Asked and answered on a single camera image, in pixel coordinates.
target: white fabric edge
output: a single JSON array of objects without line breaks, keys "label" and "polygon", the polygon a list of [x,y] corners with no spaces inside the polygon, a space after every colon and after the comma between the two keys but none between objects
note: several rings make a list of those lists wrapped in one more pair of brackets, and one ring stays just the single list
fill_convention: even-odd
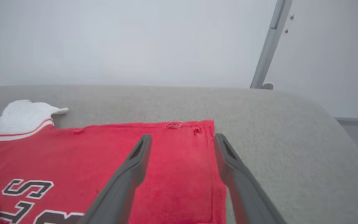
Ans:
[{"label": "white fabric edge", "polygon": [[68,108],[57,108],[45,102],[16,100],[9,103],[0,116],[0,135],[33,132],[53,114],[64,114]]},{"label": "white fabric edge", "polygon": [[0,136],[0,142],[2,141],[11,141],[11,140],[16,140],[16,139],[22,139],[22,138],[26,138],[28,136],[34,135],[37,132],[39,132],[41,129],[43,129],[45,126],[47,125],[54,125],[53,121],[49,120],[44,122],[41,126],[39,126],[37,129],[35,129],[34,131],[27,133],[27,134],[23,134],[23,135],[14,135],[14,136]]}]

